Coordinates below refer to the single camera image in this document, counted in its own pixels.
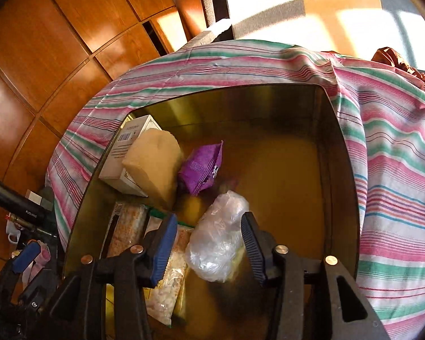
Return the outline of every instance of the yellow sponge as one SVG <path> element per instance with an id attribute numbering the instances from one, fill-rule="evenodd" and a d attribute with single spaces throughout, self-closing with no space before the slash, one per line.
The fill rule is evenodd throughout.
<path id="1" fill-rule="evenodd" d="M 170 210 L 176 179 L 183 161 L 175 137 L 165 130 L 148 129 L 130 146 L 123 166 L 157 207 Z"/>

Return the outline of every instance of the white box on floor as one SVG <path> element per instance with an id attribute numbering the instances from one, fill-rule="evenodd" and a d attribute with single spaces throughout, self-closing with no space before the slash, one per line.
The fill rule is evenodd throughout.
<path id="1" fill-rule="evenodd" d="M 151 115 L 142 116 L 125 123 L 104 162 L 99 179 L 121 193 L 147 197 L 145 192 L 128 175 L 121 162 L 134 140 L 145 130 L 151 128 L 162 130 Z"/>

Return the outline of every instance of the white mug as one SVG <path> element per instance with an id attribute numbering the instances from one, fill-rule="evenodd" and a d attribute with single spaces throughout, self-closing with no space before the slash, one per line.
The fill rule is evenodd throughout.
<path id="1" fill-rule="evenodd" d="M 8 235 L 8 241 L 11 244 L 17 245 L 20 238 L 20 230 L 17 229 L 12 221 L 6 221 L 6 234 Z"/>

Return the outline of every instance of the wooden wall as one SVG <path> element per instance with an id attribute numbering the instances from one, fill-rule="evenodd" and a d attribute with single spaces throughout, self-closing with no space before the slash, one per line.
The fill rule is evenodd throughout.
<path id="1" fill-rule="evenodd" d="M 0 9 L 0 179 L 37 191 L 87 101 L 128 69 L 186 42 L 172 0 L 7 0 Z M 0 208 L 0 269 L 9 258 Z"/>

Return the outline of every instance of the striped tablecloth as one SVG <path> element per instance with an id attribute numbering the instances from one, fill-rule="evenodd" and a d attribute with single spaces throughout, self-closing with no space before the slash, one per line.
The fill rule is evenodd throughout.
<path id="1" fill-rule="evenodd" d="M 213 88 L 316 83 L 330 97 L 354 171 L 361 225 L 357 283 L 392 339 L 425 324 L 425 83 L 398 69 L 299 46 L 239 40 L 180 50 L 116 79 L 75 117 L 46 185 L 66 246 L 88 181 L 133 109 Z"/>

